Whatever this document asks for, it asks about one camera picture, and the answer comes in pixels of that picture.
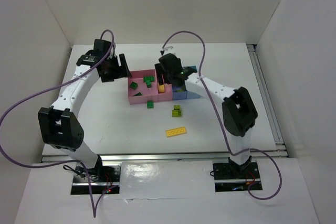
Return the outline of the yellow short lego brick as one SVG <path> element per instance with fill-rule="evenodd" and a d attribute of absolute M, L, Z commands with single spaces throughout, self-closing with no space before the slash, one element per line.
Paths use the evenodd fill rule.
<path fill-rule="evenodd" d="M 165 92 L 165 85 L 158 85 L 158 93 L 164 93 Z"/>

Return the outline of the dark green long lego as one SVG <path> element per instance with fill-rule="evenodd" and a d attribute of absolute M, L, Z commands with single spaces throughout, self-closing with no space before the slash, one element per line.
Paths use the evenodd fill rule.
<path fill-rule="evenodd" d="M 155 76 L 144 76 L 143 77 L 143 82 L 154 82 L 155 81 Z"/>

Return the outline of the small dark green lego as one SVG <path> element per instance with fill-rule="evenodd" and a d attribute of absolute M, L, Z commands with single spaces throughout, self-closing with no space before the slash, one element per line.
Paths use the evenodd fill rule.
<path fill-rule="evenodd" d="M 136 82 L 131 82 L 130 88 L 136 90 L 138 88 L 138 84 Z"/>

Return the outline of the dark green square lego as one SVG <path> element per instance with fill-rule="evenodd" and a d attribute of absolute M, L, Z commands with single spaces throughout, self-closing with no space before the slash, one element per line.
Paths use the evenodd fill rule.
<path fill-rule="evenodd" d="M 154 108 L 154 102 L 153 101 L 148 101 L 146 103 L 146 107 L 147 107 L 147 109 L 153 109 Z"/>

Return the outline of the yellow long lego plate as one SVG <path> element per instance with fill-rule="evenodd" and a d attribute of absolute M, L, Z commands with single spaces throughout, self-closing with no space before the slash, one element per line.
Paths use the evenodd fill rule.
<path fill-rule="evenodd" d="M 165 133 L 166 133 L 166 137 L 175 137 L 175 136 L 186 134 L 187 131 L 185 127 L 178 127 L 178 128 L 166 130 Z"/>

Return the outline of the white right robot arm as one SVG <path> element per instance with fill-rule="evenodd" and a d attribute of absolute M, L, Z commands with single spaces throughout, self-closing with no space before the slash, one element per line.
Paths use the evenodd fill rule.
<path fill-rule="evenodd" d="M 248 90 L 226 87 L 205 76 L 192 67 L 182 67 L 175 54 L 161 50 L 159 62 L 155 64 L 159 84 L 172 84 L 211 101 L 215 109 L 220 108 L 222 115 L 215 112 L 219 119 L 227 149 L 229 163 L 243 171 L 251 162 L 250 142 L 252 128 L 258 117 L 257 110 Z"/>

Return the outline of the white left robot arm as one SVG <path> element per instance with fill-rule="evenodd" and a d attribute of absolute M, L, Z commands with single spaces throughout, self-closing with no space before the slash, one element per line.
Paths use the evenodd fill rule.
<path fill-rule="evenodd" d="M 81 162 L 83 170 L 93 176 L 103 175 L 106 168 L 101 157 L 85 143 L 85 133 L 77 117 L 98 80 L 111 82 L 131 76 L 125 56 L 116 56 L 114 50 L 113 42 L 96 39 L 93 49 L 77 60 L 74 74 L 59 98 L 38 112 L 43 142 Z"/>

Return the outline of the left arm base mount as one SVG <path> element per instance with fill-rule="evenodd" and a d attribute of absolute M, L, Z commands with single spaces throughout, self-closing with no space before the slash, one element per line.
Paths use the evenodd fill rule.
<path fill-rule="evenodd" d="M 63 169 L 73 173 L 70 194 L 88 195 L 88 176 L 86 175 L 84 168 L 79 165 L 77 165 L 75 168 L 64 165 Z M 89 170 L 89 172 L 93 195 L 100 195 L 103 192 L 105 192 L 107 195 L 120 193 L 121 165 L 104 166 L 102 174 L 99 176 L 94 174 L 92 170 Z"/>

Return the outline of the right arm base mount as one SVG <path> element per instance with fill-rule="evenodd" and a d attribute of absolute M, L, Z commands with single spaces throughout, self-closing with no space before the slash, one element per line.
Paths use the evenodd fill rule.
<path fill-rule="evenodd" d="M 259 167 L 252 161 L 242 172 L 237 170 L 228 159 L 213 161 L 209 172 L 214 179 L 216 193 L 263 190 Z"/>

